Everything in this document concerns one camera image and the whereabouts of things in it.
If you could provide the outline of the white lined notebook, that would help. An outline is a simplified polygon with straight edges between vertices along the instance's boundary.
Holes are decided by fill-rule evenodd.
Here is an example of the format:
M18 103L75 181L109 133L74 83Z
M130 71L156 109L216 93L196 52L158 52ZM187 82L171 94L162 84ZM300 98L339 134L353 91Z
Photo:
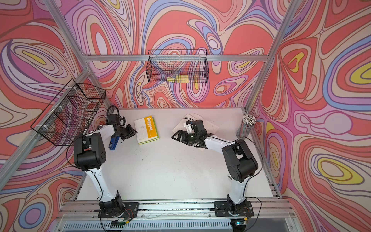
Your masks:
M205 120L202 116L191 113L191 114L187 114L187 115L183 116L181 118L181 121L176 125L176 127L172 130L172 132L175 133L179 130L187 131L185 123L186 123L187 120L190 120L190 119L192 119L192 120L202 120L204 128L206 129L206 131L208 133L216 134L216 132L219 129L219 127L217 125L211 123L210 121Z

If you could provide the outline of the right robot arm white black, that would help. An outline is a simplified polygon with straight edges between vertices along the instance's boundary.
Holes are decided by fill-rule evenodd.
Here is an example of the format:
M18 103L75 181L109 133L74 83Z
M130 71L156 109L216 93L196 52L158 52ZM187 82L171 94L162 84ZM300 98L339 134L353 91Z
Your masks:
M172 139L190 147L216 151L223 155L229 175L232 178L231 189L226 201L214 202L216 217L253 216L251 202L245 192L249 180L259 168L258 162L243 139L227 141L208 133L203 121L185 118L185 130L178 130Z

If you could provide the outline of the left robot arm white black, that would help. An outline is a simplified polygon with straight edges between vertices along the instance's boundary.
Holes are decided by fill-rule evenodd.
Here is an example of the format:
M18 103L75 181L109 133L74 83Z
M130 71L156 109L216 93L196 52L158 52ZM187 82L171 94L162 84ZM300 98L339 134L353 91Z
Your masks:
M117 138L125 141L137 133L131 125L121 125L121 119L113 115L108 116L108 123L99 125L92 132L78 135L73 142L74 166L84 171L92 180L96 187L99 197L99 215L102 218L136 218L133 211L134 205L125 204L119 191L112 191L103 176L103 164L106 162L107 154L104 141Z

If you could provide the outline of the blue black stapler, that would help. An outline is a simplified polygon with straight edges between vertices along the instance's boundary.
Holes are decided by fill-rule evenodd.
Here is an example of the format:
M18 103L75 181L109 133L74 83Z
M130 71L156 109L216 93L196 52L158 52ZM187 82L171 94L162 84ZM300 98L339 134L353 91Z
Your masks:
M116 136L116 137L112 137L111 140L110 140L110 144L109 144L109 149L110 150L115 150L118 142L119 142L119 139L120 137L119 136Z

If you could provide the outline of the yellow sticky notes pad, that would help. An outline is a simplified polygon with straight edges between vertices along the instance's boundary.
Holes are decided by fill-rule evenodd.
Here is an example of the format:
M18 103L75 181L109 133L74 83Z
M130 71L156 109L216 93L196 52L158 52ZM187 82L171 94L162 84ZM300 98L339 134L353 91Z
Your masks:
M189 76L186 74L177 74L176 77L167 77L167 82L170 83L189 83Z

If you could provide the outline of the clear cup of pencils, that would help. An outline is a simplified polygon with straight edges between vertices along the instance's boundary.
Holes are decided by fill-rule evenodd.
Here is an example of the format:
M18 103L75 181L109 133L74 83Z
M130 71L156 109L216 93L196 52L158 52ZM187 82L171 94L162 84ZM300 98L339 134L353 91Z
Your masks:
M241 120L241 124L236 132L237 138L248 137L251 130L256 124L256 118L250 114L244 114Z

